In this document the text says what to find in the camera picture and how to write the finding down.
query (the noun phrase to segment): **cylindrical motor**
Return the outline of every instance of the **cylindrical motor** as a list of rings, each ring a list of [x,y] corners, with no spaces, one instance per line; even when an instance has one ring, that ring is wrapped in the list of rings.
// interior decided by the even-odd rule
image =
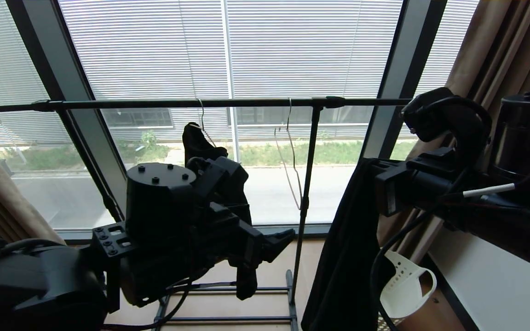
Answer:
[[[517,183],[530,174],[530,92],[502,99],[488,172],[499,183]]]
[[[126,232],[145,246],[181,237],[194,212],[193,171],[173,164],[142,163],[127,172]]]

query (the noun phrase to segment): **wire hanger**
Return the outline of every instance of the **wire hanger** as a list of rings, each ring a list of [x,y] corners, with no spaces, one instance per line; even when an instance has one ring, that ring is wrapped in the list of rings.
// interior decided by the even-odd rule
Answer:
[[[290,140],[290,147],[292,148],[292,159],[293,159],[293,168],[294,172],[296,173],[296,178],[298,180],[298,189],[300,193],[300,203],[298,203],[296,193],[294,192],[294,188],[292,186],[292,181],[290,180],[290,174],[288,173],[288,166],[286,165],[286,160],[283,158],[282,155],[282,149],[279,147],[279,143],[277,141],[277,130],[281,131],[282,128],[275,128],[273,131],[273,138],[275,139],[275,145],[277,146],[277,152],[279,153],[279,157],[282,159],[283,163],[283,169],[286,172],[286,178],[288,179],[288,184],[290,186],[290,191],[292,191],[292,197],[294,198],[294,202],[296,203],[296,207],[298,210],[301,209],[301,201],[302,201],[302,190],[301,190],[301,181],[300,181],[300,174],[298,173],[296,169],[296,151],[294,150],[294,144],[292,142],[292,136],[290,135],[290,116],[292,115],[292,98],[289,98],[290,100],[290,110],[288,112],[288,121],[286,122],[286,132],[288,133],[288,138]]]
[[[212,138],[210,138],[210,135],[208,134],[208,132],[206,131],[205,126],[204,126],[204,113],[206,111],[204,109],[204,103],[202,103],[202,99],[200,99],[200,98],[197,98],[197,100],[199,101],[200,106],[202,107],[202,116],[200,117],[200,123],[202,124],[202,127],[196,126],[196,125],[191,124],[191,123],[189,125],[193,126],[194,128],[198,128],[198,129],[202,130],[204,132],[204,134],[208,137],[208,140],[210,140],[212,145],[214,145],[214,147],[216,147],[216,144],[214,144],[214,141],[212,140]]]

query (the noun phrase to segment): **black baseboard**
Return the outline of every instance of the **black baseboard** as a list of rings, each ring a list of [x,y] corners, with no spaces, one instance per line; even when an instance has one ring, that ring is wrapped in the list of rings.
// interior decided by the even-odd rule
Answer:
[[[461,324],[463,325],[463,328],[466,331],[479,331],[480,329],[473,321],[472,317],[469,316],[469,313],[467,312],[467,310],[465,310],[465,307],[463,306],[463,304],[461,304],[461,302],[457,298],[457,295],[455,295],[455,292],[453,291],[453,289],[451,289],[451,286],[449,285],[439,268],[437,268],[437,265],[429,256],[429,254],[426,254],[425,257],[422,259],[421,266],[423,268],[431,269],[431,271],[435,273],[439,289],[443,293],[445,299],[447,299],[447,302],[451,306],[451,309],[457,315],[457,318],[459,319],[459,322],[461,322]]]

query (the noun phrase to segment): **building window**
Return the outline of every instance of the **building window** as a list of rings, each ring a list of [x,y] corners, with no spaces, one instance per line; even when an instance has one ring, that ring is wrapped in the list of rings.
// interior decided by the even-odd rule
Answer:
[[[108,126],[173,126],[167,108],[105,109]]]
[[[237,107],[236,109],[239,125],[284,124],[288,120],[290,107]],[[374,107],[353,106],[325,109],[320,114],[320,123],[369,123],[373,109]],[[290,124],[309,124],[312,118],[311,114],[311,107],[292,107]]]

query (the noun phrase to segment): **white tube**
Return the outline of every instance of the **white tube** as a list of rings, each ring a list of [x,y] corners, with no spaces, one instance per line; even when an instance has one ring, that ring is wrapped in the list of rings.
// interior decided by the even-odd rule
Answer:
[[[514,183],[490,186],[490,187],[478,188],[477,190],[463,191],[463,197],[464,198],[477,197],[480,195],[512,191],[514,189],[515,189]]]

